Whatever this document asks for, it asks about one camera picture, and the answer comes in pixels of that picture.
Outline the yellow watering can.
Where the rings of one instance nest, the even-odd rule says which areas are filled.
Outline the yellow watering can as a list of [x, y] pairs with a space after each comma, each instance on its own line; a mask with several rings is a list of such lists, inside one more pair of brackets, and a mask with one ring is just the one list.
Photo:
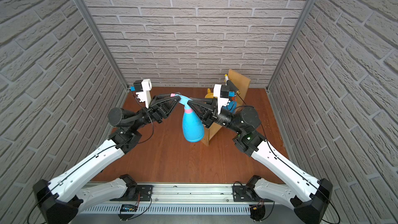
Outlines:
[[210, 88], [207, 88], [207, 94], [205, 95], [206, 99], [212, 99], [214, 98], [214, 93], [211, 91]]

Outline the blue pressure sprayer black handle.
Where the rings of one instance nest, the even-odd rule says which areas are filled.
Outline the blue pressure sprayer black handle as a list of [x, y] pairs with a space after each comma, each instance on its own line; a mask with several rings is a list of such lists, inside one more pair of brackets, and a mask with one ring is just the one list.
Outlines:
[[236, 96], [238, 96], [240, 94], [239, 89], [231, 82], [231, 80], [227, 80], [226, 81], [226, 85], [229, 88], [229, 100], [230, 102], [228, 103], [228, 105], [226, 106], [226, 109], [231, 112], [234, 113], [235, 109], [237, 108], [237, 101], [236, 101]]

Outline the light blue pink spray bottle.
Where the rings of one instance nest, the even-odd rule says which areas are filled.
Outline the light blue pink spray bottle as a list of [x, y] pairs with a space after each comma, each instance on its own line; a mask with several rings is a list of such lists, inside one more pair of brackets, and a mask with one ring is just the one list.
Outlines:
[[205, 134], [204, 126], [194, 110], [188, 105], [191, 99], [184, 95], [175, 93], [170, 94], [170, 96], [179, 96], [179, 103], [184, 105], [182, 129], [185, 139], [191, 143], [201, 141]]

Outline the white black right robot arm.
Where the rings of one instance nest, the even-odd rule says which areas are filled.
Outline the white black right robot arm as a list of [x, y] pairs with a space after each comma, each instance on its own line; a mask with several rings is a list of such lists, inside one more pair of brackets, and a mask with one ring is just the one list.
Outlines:
[[285, 183], [278, 185], [253, 176], [248, 184], [256, 197], [291, 208], [306, 224], [323, 221], [331, 203], [333, 185], [325, 178], [317, 179], [304, 172], [274, 148], [257, 130], [261, 121], [253, 106], [238, 106], [232, 113], [219, 107], [217, 99], [189, 100], [187, 105], [202, 124], [208, 126], [217, 123], [236, 132], [233, 141], [237, 149], [263, 164]]

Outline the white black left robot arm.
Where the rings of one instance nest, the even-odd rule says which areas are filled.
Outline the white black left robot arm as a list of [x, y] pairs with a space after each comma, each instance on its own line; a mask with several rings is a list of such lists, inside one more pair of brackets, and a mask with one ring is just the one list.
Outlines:
[[47, 224], [68, 224], [85, 209], [108, 200], [140, 200], [137, 183], [129, 175], [84, 188], [114, 161], [126, 155], [140, 143], [138, 130], [147, 124], [162, 122], [177, 106], [181, 96], [162, 95], [154, 98], [149, 107], [131, 112], [115, 107], [108, 113], [108, 121], [117, 130], [94, 152], [63, 174], [50, 181], [41, 179], [33, 186], [36, 206]]

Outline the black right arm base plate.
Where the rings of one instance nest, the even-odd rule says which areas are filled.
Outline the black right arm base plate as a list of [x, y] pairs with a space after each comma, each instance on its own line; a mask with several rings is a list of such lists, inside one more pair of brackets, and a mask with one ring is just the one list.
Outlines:
[[232, 195], [234, 202], [261, 202], [261, 198], [255, 193], [254, 188], [246, 185], [233, 185]]

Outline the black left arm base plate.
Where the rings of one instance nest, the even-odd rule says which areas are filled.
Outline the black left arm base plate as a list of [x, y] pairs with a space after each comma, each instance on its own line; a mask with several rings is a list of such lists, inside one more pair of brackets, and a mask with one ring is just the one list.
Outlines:
[[121, 198], [111, 199], [110, 201], [144, 201], [150, 202], [153, 185], [137, 185], [127, 189]]

